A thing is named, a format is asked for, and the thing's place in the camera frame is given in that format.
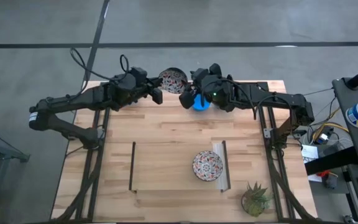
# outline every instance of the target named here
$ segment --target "cable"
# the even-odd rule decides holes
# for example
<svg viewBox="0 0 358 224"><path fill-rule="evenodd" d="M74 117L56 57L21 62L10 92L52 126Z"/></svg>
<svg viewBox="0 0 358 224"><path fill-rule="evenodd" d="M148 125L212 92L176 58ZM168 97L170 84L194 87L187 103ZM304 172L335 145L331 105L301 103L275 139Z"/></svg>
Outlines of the cable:
<svg viewBox="0 0 358 224"><path fill-rule="evenodd" d="M13 149L17 150L18 152L20 152L21 154L24 154L22 151L18 150L16 147L12 146L11 144L9 144L7 141L3 140L1 137L0 137L0 140L2 142L4 142L5 144L7 144L8 146L11 146Z"/></svg>
<svg viewBox="0 0 358 224"><path fill-rule="evenodd" d="M82 58L82 57L81 57L81 54L80 54L80 53L77 51L77 49L75 49L75 48L71 48L71 49L70 49L70 54L71 54L71 57L73 58L73 60L74 60L81 68L83 68L85 71L90 72L90 73L92 73L93 75L96 75L96 76L99 77L99 78L103 78L103 79L105 79L105 80L115 81L115 79L113 79L113 78L105 77L104 75L101 75L101 74L99 74L99 73L96 73L96 72L94 72L94 71L88 69L86 66L84 66L83 64L81 64L81 63L78 61L78 59L74 56L73 52L75 52L75 53L80 57L80 59Z"/></svg>
<svg viewBox="0 0 358 224"><path fill-rule="evenodd" d="M339 107L338 107L334 112L331 112L335 99L336 99L336 97L334 97L333 100L331 100L331 102L328 104L329 105L329 115L328 115L328 117L326 119L324 119L323 121L320 121L320 122L315 123L315 124L311 124L310 126L316 126L316 125L323 124L323 123L327 122L329 119L334 117L334 115L339 111Z"/></svg>
<svg viewBox="0 0 358 224"><path fill-rule="evenodd" d="M316 132L313 134L313 140L314 141L316 140L315 136L319 136L321 134L321 132L323 131L323 128L325 126L339 128L339 129L349 133L349 130L347 128L344 128L342 125L334 123L334 122L327 122L327 123L324 123L323 125L321 125L318 129L316 129Z"/></svg>
<svg viewBox="0 0 358 224"><path fill-rule="evenodd" d="M79 62L77 61L76 57L74 56L73 52L75 52L75 53L77 54L77 56L80 58L82 67L86 68L84 59L82 58L81 54L80 54L80 53L77 51L77 49L75 49L75 48L71 48L71 49L70 49L70 55L71 55L72 59L73 59L75 62L79 63ZM86 73L86 74L85 74L85 85L81 88L81 90L80 90L73 98L70 98L70 101L76 99L77 97L79 97L79 96L82 94L82 92L83 92L83 91L86 89L86 87L88 86L88 82L89 82L90 78L91 78L91 74Z"/></svg>
<svg viewBox="0 0 358 224"><path fill-rule="evenodd" d="M68 155L70 155L71 153L76 152L76 151L78 151L78 150L80 150L82 148L84 148L84 146L81 146L81 147L79 147L77 149L72 150L71 152L67 153L65 157L67 158Z"/></svg>
<svg viewBox="0 0 358 224"><path fill-rule="evenodd" d="M336 135L336 141L339 141L339 135L338 134L336 134L335 132L333 132L333 134L335 134Z"/></svg>
<svg viewBox="0 0 358 224"><path fill-rule="evenodd" d="M312 95L312 94L315 94L315 93L321 93L321 92L328 91L328 90L332 90L332 89L333 89L333 87L328 88L328 89L325 89L325 90L319 90L319 91L314 91L314 92L307 93L307 94L302 94L302 95L303 95L303 96L308 96L308 95Z"/></svg>
<svg viewBox="0 0 358 224"><path fill-rule="evenodd" d="M98 140L104 138L104 134L106 134L106 132L103 130L103 133L102 133L102 135L100 135L100 137L99 137ZM74 152L76 152L76 151L78 151L78 150L80 150L80 149L82 149L82 148L84 148L84 146L81 146L81 147L78 147L78 148L72 150L71 152L69 152L69 153L67 153L67 154L65 155L65 158L67 158L67 156L70 155L71 153L74 153Z"/></svg>
<svg viewBox="0 0 358 224"><path fill-rule="evenodd" d="M105 79L105 80L110 80L110 81L121 81L123 78L125 78L126 74L128 74L128 72L129 72L129 62L128 62L128 58L127 58L125 55L121 55L121 56L119 57L119 58L120 58L121 68L122 68L122 70L125 72L125 75L124 75L123 78L117 79L117 78L105 77L104 75L101 75L101 74L99 74L99 73L96 73L96 72L94 72L94 71L88 69L88 68L84 65L84 63L82 63L83 60L82 60L82 62L80 63L80 62L78 61L78 59L74 56L73 52L75 52L75 53L77 54L77 56L79 56L80 59L81 59L81 54L77 51L77 49L71 48L71 49L70 49L70 54L71 54L71 57L73 58L73 60L74 60L81 68L83 68L85 71L90 72L90 73L92 73L93 75L96 75L96 76L99 77L99 78L103 78L103 79ZM125 61L126 61L126 63L127 63L127 66L126 66L127 69L126 69L126 70L124 69L124 66L122 65L122 58L125 58Z"/></svg>
<svg viewBox="0 0 358 224"><path fill-rule="evenodd" d="M124 66L122 66L122 58L125 59L125 62L126 62L126 65L127 65L126 69L124 69ZM121 66L122 71L124 71L125 74L124 74L124 76L123 76L121 79L119 79L119 80L117 80L117 81L121 81L121 80L125 79L125 77L127 77L127 74L129 73L129 62L128 62L128 58L127 58L125 55L123 55L123 54L120 55L120 57L119 57L119 64L120 64L120 66Z"/></svg>

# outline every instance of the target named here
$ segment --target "black cable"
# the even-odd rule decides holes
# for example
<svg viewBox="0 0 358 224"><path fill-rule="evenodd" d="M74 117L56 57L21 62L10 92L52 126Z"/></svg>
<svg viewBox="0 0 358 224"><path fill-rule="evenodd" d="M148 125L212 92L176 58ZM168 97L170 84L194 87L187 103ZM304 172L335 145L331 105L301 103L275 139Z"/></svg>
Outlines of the black cable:
<svg viewBox="0 0 358 224"><path fill-rule="evenodd" d="M308 131L306 132L306 134L307 134L306 137L308 138L308 144L310 144L310 142L311 142L310 137L313 136L313 133L314 133L314 129L311 126L308 126Z"/></svg>
<svg viewBox="0 0 358 224"><path fill-rule="evenodd" d="M72 150L71 152L67 153L65 157L67 158L68 155L70 155L71 153L76 152L76 151L78 151L78 150L80 150L82 148L84 148L84 146L81 146L81 147L79 147L77 149Z"/></svg>
<svg viewBox="0 0 358 224"><path fill-rule="evenodd" d="M103 133L102 133L102 135L100 135L100 138L99 138L98 140L104 138L104 134L106 134L106 132L103 130ZM76 151L78 151L78 150L80 150L80 149L82 149L82 148L84 148L84 146L81 146L81 147L78 147L78 148L72 150L71 152L69 152L69 153L67 153L67 154L65 155L65 158L67 158L67 156L70 155L71 153L74 153L74 152L76 152Z"/></svg>
<svg viewBox="0 0 358 224"><path fill-rule="evenodd" d="M78 61L78 59L74 56L73 52L75 52L75 53L77 54L77 56L79 56L80 59L81 59L81 54L77 51L77 49L71 48L71 49L70 49L70 54L71 54L71 57L73 58L73 60L74 60L81 68L83 68L85 71L90 72L90 73L92 73L93 75L96 75L96 76L99 77L99 78L103 78L103 79L105 79L105 80L110 80L110 81L121 81L123 78L125 78L125 76L126 76L126 75L128 74L128 72L129 72L129 62L128 62L128 58L127 58L125 55L121 55L121 56L120 56L121 68L122 68L122 70L125 72L125 75L124 75L123 78L117 79L117 78L105 77L104 75L101 75L101 74L99 74L99 73L96 73L96 72L94 72L94 71L88 69L88 68L84 65L84 63L82 63L83 60L82 60L82 62L80 63L80 61ZM126 63L127 63L127 66L126 66L127 69L126 69L126 70L124 69L124 66L122 65L122 58L125 58L125 61L126 61Z"/></svg>
<svg viewBox="0 0 358 224"><path fill-rule="evenodd" d="M332 134L335 134L336 135L336 141L339 141L339 135L336 134L334 131L332 132Z"/></svg>
<svg viewBox="0 0 358 224"><path fill-rule="evenodd" d="M7 141L3 140L1 137L0 137L0 140L2 142L4 142L5 144L7 144L8 146L12 147L13 149L17 150L18 152L20 152L21 154L24 154L22 151L18 150L16 147L12 146L11 144L9 144Z"/></svg>
<svg viewBox="0 0 358 224"><path fill-rule="evenodd" d="M332 89L333 89L333 87L328 88L328 89L325 89L325 90L319 90L319 91L314 91L314 92L307 93L307 94L302 94L302 95L303 95L303 96L308 96L308 95L312 95L312 94L315 94L315 93L321 93L321 92L328 91L328 90L332 90Z"/></svg>
<svg viewBox="0 0 358 224"><path fill-rule="evenodd" d="M115 80L115 79L113 79L113 78L105 77L104 75L101 75L101 74L99 74L99 73L96 73L96 72L94 72L94 71L88 69L85 65L81 64L81 63L78 61L78 59L74 56L73 52L75 52L75 53L80 57L80 59L81 59L81 54L80 54L80 53L77 51L77 49L75 49L75 48L71 48L71 49L70 49L70 54L71 54L71 57L73 58L73 60L74 60L81 68L83 68L85 71L90 72L90 73L92 73L93 75L96 75L97 77L103 78L103 79L105 79L105 80L111 80L111 81L114 81L114 80Z"/></svg>
<svg viewBox="0 0 358 224"><path fill-rule="evenodd" d="M333 109L333 103L335 101L336 97L333 98L333 100L330 102L329 104L329 114L328 117L326 119L324 119L323 121L320 121L318 123L315 124L311 124L310 126L316 126L316 125L320 125L320 124L324 124L325 122L327 122L328 120L330 120L331 118L333 118L334 115L331 115L331 111Z"/></svg>
<svg viewBox="0 0 358 224"><path fill-rule="evenodd" d="M236 82L234 82L232 80L227 80L227 79L226 80L216 80L216 81L208 83L201 91L201 106L204 106L204 89L206 87L208 87L210 84L213 84L213 83L216 83L216 82L219 82L219 81L232 83L234 86L236 86L238 89L240 89L242 94L244 94L247 97L247 100L249 101L249 104L251 105L251 110L254 113L254 119L256 119L256 110L254 108L254 104L250 100L251 98L249 97L248 93L246 93L246 91L243 88L241 88L241 86L239 84L237 84Z"/></svg>
<svg viewBox="0 0 358 224"><path fill-rule="evenodd" d="M75 48L71 48L71 49L70 49L70 55L71 55L72 59L73 59L75 62L79 63L79 62L77 61L76 57L74 56L73 52L75 52L75 53L77 54L77 56L80 58L82 67L85 67L85 68L86 68L84 59L82 58L81 54L80 54L80 53L77 51L77 49L75 49ZM88 86L88 82L89 82L90 78L91 78L91 74L85 74L85 85L81 88L81 90L80 90L73 98L70 99L70 101L71 101L71 100L74 100L75 98L79 97L79 96L82 94L82 92L83 92L83 91L86 89L86 87Z"/></svg>
<svg viewBox="0 0 358 224"><path fill-rule="evenodd" d="M256 112L258 112L258 108L259 106L267 99L270 99L270 98L273 98L273 97L276 97L275 95L270 95L270 96L266 96L265 98L261 99L258 104L256 105L256 109L255 109L255 113L254 113L254 119L256 119Z"/></svg>
<svg viewBox="0 0 358 224"><path fill-rule="evenodd" d="M126 69L124 69L124 66L122 65L122 58L125 59L125 62L126 62L126 65L127 65ZM127 77L127 74L129 73L129 62L128 62L128 58L125 55L122 54L122 55L119 56L119 64L121 66L122 71L124 71L125 74L124 74L124 76L122 78L120 78L120 79L118 79L116 81L121 81L121 80L125 79L125 77Z"/></svg>
<svg viewBox="0 0 358 224"><path fill-rule="evenodd" d="M285 153L284 153L284 150L283 150L283 149L279 149L279 150L274 149L273 151L279 151L281 158L284 158L284 154L285 154Z"/></svg>

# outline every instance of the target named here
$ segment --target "patterned bowl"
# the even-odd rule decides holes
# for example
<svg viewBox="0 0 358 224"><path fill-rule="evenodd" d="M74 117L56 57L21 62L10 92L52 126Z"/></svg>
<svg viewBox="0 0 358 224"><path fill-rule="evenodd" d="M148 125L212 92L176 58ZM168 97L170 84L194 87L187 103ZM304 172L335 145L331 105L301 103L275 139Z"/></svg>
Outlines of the patterned bowl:
<svg viewBox="0 0 358 224"><path fill-rule="evenodd" d="M170 93L180 94L185 91L184 83L187 83L186 74L179 68L168 68L158 76L162 78L161 87Z"/></svg>
<svg viewBox="0 0 358 224"><path fill-rule="evenodd" d="M203 151L193 160L193 171L203 181L216 180L223 171L222 159L213 151Z"/></svg>

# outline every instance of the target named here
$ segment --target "plant pot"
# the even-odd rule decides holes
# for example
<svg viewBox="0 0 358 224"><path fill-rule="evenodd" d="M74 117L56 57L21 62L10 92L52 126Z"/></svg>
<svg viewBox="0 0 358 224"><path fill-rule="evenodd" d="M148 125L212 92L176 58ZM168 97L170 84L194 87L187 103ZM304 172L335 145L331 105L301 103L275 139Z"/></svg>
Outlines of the plant pot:
<svg viewBox="0 0 358 224"><path fill-rule="evenodd" d="M250 216L258 217L262 214L265 209L269 208L269 200L267 196L263 195L262 202L255 202L246 198L245 194L241 197L241 206L242 209Z"/></svg>

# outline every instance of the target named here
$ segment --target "wire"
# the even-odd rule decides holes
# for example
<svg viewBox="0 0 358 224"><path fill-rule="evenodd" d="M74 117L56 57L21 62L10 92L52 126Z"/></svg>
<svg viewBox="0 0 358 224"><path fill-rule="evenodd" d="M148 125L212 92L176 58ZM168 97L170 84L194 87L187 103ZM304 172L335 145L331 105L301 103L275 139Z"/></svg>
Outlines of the wire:
<svg viewBox="0 0 358 224"><path fill-rule="evenodd" d="M78 61L78 59L74 56L73 52L75 52L75 53L77 54L77 56L80 57L80 59L82 58L82 57L81 57L81 54L77 51L77 49L71 48L71 49L70 49L70 54L71 54L71 57L73 58L73 60L74 60L81 68L83 68L85 71L90 72L90 73L92 73L93 75L96 75L96 76L99 77L99 78L103 78L103 79L105 79L105 80L110 80L110 81L121 81L121 80L124 79L124 78L126 77L126 75L129 73L129 62L128 62L128 58L127 58L125 55L121 55L121 56L119 57L119 58L120 58L119 60L120 60L121 68L122 68L122 70L125 72L125 75L124 75L123 78L117 79L117 78L105 77L104 75L101 75L101 74L99 74L99 73L96 73L96 72L94 72L94 71L88 69L88 68L85 66L85 63L82 63L83 60L82 60L82 62L80 63L80 61ZM126 69L126 70L124 69L124 66L122 65L122 58L125 58L125 61L126 61L126 64L127 64L127 66L126 66L127 69Z"/></svg>
<svg viewBox="0 0 358 224"><path fill-rule="evenodd" d="M124 66L122 65L122 58L125 59L125 62L126 62L126 65L127 65L126 69L124 69ZM129 73L129 62L128 62L128 58L127 58L125 55L123 55L123 54L120 55L120 57L119 57L119 64L120 64L120 66L121 66L122 71L124 71L125 74L124 74L124 76L122 76L121 79L119 79L119 80L117 80L117 81L121 81L121 80L125 79L125 77L127 77L127 74Z"/></svg>
<svg viewBox="0 0 358 224"><path fill-rule="evenodd" d="M102 133L102 135L100 135L100 137L99 137L98 140L104 138L104 135L105 135L105 134L106 134L106 132L103 130L103 133ZM70 155L71 153L74 153L74 152L76 152L76 151L78 151L78 150L80 150L80 149L82 149L82 148L84 148L84 146L81 146L81 147L78 147L78 148L72 150L71 152L69 152L69 153L67 153L67 154L65 155L65 158L67 158L67 156Z"/></svg>
<svg viewBox="0 0 358 224"><path fill-rule="evenodd" d="M326 119L324 119L323 121L320 121L320 122L315 123L315 124L311 124L310 126L316 126L316 125L323 124L323 123L327 122L329 119L334 117L334 115L339 111L339 107L338 107L334 112L331 112L335 99L336 99L336 97L334 97L333 100L331 100L331 102L328 104L329 105L329 115L328 115L328 117Z"/></svg>
<svg viewBox="0 0 358 224"><path fill-rule="evenodd" d="M21 154L24 154L22 151L18 150L16 147L12 146L11 144L9 144L7 141L3 140L1 137L0 137L0 140L2 142L4 142L5 144L7 144L8 146L11 146L13 149L17 150L18 152L20 152Z"/></svg>
<svg viewBox="0 0 358 224"><path fill-rule="evenodd" d="M316 133L313 134L313 140L316 140L315 136L319 136L321 134L321 132L323 131L325 126L329 126L329 127L334 127L334 128L339 128L347 133L349 133L349 130L347 128L344 128L342 125L334 123L334 122L327 122L324 123L323 125L321 125L318 129L316 129L316 133L318 131L318 134L316 135Z"/></svg>
<svg viewBox="0 0 358 224"><path fill-rule="evenodd" d="M284 158L284 154L285 154L285 153L284 153L284 150L283 150L283 149L274 149L274 151L280 152L281 158Z"/></svg>
<svg viewBox="0 0 358 224"><path fill-rule="evenodd" d="M327 141L334 141L334 142L341 142L341 141L343 141L343 140L346 140L348 143L352 143L352 144L353 144L353 142L352 142L350 139L348 139L348 138L340 138L340 139L336 139L336 140L327 139Z"/></svg>
<svg viewBox="0 0 358 224"><path fill-rule="evenodd" d="M101 74L99 74L99 73L96 73L96 72L94 72L94 71L88 69L85 65L83 65L82 63L80 63L80 61L78 61L78 59L74 56L73 52L75 52L75 53L80 57L80 59L82 58L81 54L80 54L80 53L77 51L77 49L75 49L75 48L71 48L71 49L70 49L70 54L71 54L71 57L73 58L73 60L74 60L81 68L83 68L85 71L90 72L90 73L92 73L93 75L96 75L97 77L103 78L103 79L105 79L105 80L111 80L111 81L114 81L114 80L115 80L115 79L113 79L113 78L105 77L104 75L101 75Z"/></svg>
<svg viewBox="0 0 358 224"><path fill-rule="evenodd" d="M79 61L77 61L76 57L74 56L74 53L73 53L73 52L75 52L75 53L77 54L77 56L80 58L80 60L81 60L81 66L84 67L84 68L86 68L84 59L82 58L81 54L80 54L80 53L77 51L77 49L75 49L75 48L71 48L71 49L70 49L70 55L71 55L72 59L73 59L75 62L79 63ZM82 92L83 92L83 91L86 89L86 87L88 86L88 82L89 82L90 78L91 78L91 74L85 73L85 85L81 88L81 90L80 90L73 98L70 98L70 101L76 99L77 97L79 97L79 96L82 94Z"/></svg>
<svg viewBox="0 0 358 224"><path fill-rule="evenodd" d="M336 134L335 132L333 132L333 134L335 134L335 135L336 135L336 141L339 141L339 135L338 135L338 134Z"/></svg>
<svg viewBox="0 0 358 224"><path fill-rule="evenodd" d="M67 157L67 156L70 155L71 153L76 152L76 151L78 151L78 150L80 150L80 149L82 149L82 148L84 148L84 146L81 146L81 147L78 147L77 149L72 150L71 152L67 153L65 157Z"/></svg>
<svg viewBox="0 0 358 224"><path fill-rule="evenodd" d="M332 90L332 89L333 89L333 87L328 88L328 89L325 89L325 90L319 90L319 91L314 91L314 92L307 93L307 94L302 94L302 95L303 95L303 96L308 96L308 95L312 95L312 94L315 94L315 93L321 93L321 92L328 91L328 90Z"/></svg>

